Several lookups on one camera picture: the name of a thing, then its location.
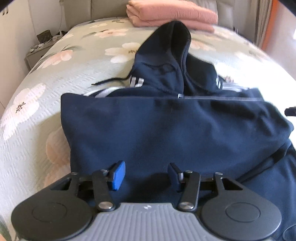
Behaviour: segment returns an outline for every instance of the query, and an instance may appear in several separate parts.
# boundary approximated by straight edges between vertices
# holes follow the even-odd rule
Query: metal screw
[[[191,202],[181,202],[179,208],[183,210],[191,210],[194,208],[194,205]]]
[[[111,202],[100,202],[99,203],[99,208],[103,210],[108,210],[113,208],[113,203]]]

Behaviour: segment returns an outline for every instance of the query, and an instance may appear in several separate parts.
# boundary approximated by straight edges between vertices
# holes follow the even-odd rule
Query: beige headboard
[[[190,1],[217,12],[218,25],[233,29],[235,0]],[[67,27],[70,29],[77,24],[100,18],[126,17],[127,2],[128,0],[64,0]]]

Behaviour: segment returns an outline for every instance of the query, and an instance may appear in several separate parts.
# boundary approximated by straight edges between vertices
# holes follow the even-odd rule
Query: nightstand
[[[35,64],[47,53],[47,51],[57,42],[60,38],[57,40],[50,40],[48,43],[43,45],[42,47],[35,49],[33,52],[29,52],[26,55],[25,62],[29,70],[31,70]]]

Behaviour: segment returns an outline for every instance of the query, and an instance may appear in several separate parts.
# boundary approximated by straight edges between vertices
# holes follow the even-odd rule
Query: folded pink quilt
[[[217,24],[218,15],[212,10],[182,0],[130,0],[127,9],[142,21],[197,20]]]
[[[136,27],[159,27],[173,20],[173,19],[163,19],[163,20],[154,20],[154,21],[142,21],[141,19],[139,19],[138,16],[131,13],[128,9],[126,10],[126,13],[128,14],[128,17],[131,20],[132,24]],[[210,33],[214,32],[214,28],[210,24],[201,23],[196,20],[184,20],[184,19],[178,19],[178,20],[184,23],[188,29],[203,30],[203,31],[208,31]]]

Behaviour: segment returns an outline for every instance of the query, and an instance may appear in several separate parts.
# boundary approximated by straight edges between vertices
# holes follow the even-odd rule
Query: bedsheet
[[[10,100],[0,123],[0,241],[11,241],[13,208],[70,172],[70,148],[60,122],[60,96],[90,94],[122,86],[135,53],[155,28],[135,28],[126,18],[109,18],[72,28],[35,65]],[[264,52],[232,31],[191,31],[190,53],[211,62],[237,89],[259,88],[284,114],[296,106],[296,81]],[[296,124],[295,117],[288,118]],[[296,132],[290,136],[296,144]]]

